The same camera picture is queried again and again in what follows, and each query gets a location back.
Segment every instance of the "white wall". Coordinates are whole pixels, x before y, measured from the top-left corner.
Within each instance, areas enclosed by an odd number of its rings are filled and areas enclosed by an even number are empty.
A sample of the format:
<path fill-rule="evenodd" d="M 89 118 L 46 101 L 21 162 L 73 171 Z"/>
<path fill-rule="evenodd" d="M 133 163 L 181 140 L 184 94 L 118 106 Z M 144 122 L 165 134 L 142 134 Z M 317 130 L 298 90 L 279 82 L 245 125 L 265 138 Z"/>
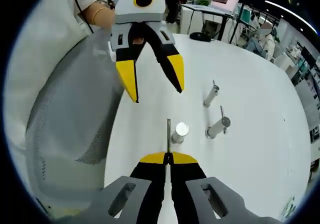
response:
<path fill-rule="evenodd" d="M 291 43 L 293 38 L 296 38 L 302 46 L 305 46 L 310 54 L 317 59 L 320 55 L 319 51 L 307 40 L 304 35 L 296 30 L 291 24 L 285 21 L 283 18 L 280 20 L 277 30 L 277 36 L 280 39 L 280 45 L 286 48 Z"/>

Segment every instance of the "computer mouse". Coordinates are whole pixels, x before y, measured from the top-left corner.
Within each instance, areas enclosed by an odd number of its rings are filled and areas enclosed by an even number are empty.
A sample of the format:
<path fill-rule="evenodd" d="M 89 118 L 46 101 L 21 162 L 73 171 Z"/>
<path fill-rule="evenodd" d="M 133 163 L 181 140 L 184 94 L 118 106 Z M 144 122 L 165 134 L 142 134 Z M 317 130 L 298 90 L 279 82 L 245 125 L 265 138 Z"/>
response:
<path fill-rule="evenodd" d="M 204 41 L 204 42 L 210 42 L 211 38 L 206 35 L 205 33 L 200 33 L 200 32 L 194 32 L 190 34 L 190 39 L 198 40 L 198 41 Z"/>

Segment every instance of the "metal cylinder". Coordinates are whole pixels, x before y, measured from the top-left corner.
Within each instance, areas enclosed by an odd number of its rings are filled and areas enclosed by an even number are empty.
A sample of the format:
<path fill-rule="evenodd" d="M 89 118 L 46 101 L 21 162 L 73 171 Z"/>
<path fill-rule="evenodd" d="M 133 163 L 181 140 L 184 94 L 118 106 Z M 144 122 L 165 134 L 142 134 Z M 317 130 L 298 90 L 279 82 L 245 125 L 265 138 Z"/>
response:
<path fill-rule="evenodd" d="M 231 121 L 228 117 L 222 117 L 219 121 L 206 129 L 205 135 L 208 138 L 213 139 L 217 136 L 217 134 L 223 132 L 227 127 L 229 127 L 230 124 Z"/>
<path fill-rule="evenodd" d="M 182 143 L 185 140 L 185 136 L 189 132 L 189 126 L 185 123 L 178 123 L 175 127 L 175 131 L 171 135 L 172 143 Z"/>
<path fill-rule="evenodd" d="M 218 95 L 219 87 L 217 85 L 213 85 L 208 97 L 204 100 L 203 105 L 206 108 L 210 107 L 212 100 Z"/>

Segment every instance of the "gray mesh fabric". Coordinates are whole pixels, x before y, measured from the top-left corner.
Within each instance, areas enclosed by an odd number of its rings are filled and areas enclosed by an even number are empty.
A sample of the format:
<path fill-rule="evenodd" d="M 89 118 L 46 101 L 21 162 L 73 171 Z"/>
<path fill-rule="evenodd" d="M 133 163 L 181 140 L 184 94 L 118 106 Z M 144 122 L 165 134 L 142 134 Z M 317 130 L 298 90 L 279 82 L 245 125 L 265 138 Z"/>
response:
<path fill-rule="evenodd" d="M 121 95 L 110 35 L 74 47 L 41 90 L 26 133 L 32 191 L 52 206 L 83 208 L 104 185 L 105 158 Z"/>

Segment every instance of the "bracelet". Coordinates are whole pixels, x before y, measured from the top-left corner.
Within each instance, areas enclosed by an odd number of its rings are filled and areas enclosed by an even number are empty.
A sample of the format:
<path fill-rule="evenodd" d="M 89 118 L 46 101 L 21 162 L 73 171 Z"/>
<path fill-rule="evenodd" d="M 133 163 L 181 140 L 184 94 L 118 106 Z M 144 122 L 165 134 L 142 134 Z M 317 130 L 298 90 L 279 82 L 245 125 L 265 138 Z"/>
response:
<path fill-rule="evenodd" d="M 93 14 L 93 16 L 92 16 L 92 24 L 96 24 L 96 22 L 95 22 L 95 16 L 97 15 L 97 13 L 99 13 L 99 11 L 101 11 L 101 10 L 103 10 L 103 9 L 108 9 L 107 7 L 103 7 L 103 8 L 100 8 L 100 9 L 98 9 L 94 14 Z"/>

